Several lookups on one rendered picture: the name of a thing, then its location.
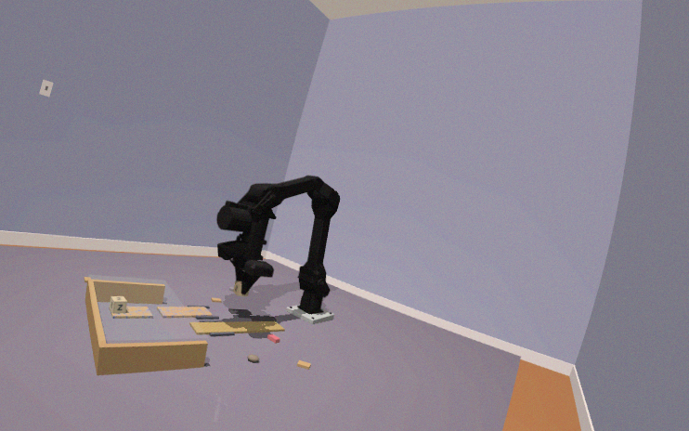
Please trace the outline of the tan cube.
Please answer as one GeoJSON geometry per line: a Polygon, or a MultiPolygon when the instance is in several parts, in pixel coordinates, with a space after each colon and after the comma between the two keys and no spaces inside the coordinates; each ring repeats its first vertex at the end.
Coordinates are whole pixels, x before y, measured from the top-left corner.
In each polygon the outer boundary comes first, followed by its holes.
{"type": "MultiPolygon", "coordinates": [[[[250,290],[249,290],[249,291],[250,291],[250,290]]],[[[249,291],[247,292],[247,294],[242,294],[242,293],[241,293],[241,281],[235,281],[233,293],[234,293],[236,296],[248,296],[249,291]]]]}

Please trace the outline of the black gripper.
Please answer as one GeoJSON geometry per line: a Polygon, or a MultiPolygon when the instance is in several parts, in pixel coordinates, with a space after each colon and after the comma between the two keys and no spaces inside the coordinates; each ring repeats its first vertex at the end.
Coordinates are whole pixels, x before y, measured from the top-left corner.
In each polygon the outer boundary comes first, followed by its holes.
{"type": "Polygon", "coordinates": [[[247,294],[260,276],[273,277],[274,268],[268,262],[263,261],[263,256],[261,256],[263,244],[267,243],[265,237],[246,232],[240,233],[239,236],[241,242],[248,242],[248,259],[242,259],[242,255],[241,257],[233,257],[230,261],[235,268],[237,281],[241,281],[241,293],[247,294]]]}

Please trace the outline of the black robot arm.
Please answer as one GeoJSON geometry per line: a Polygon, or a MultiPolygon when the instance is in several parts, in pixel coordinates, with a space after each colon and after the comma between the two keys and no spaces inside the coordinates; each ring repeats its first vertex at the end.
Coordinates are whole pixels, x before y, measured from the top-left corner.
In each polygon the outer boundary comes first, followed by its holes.
{"type": "MultiPolygon", "coordinates": [[[[276,219],[272,208],[283,200],[307,193],[312,199],[314,224],[307,262],[300,267],[300,290],[304,293],[299,307],[307,314],[324,312],[321,310],[322,297],[328,296],[330,289],[326,282],[323,259],[328,238],[330,221],[337,212],[340,195],[318,176],[303,176],[276,184],[253,184],[250,190],[237,202],[226,202],[217,215],[217,225],[221,229],[246,232],[265,237],[269,218],[276,219]]],[[[224,260],[233,257],[248,259],[248,242],[237,240],[217,244],[218,256],[224,260]],[[246,258],[245,258],[246,257],[246,258]]]]}

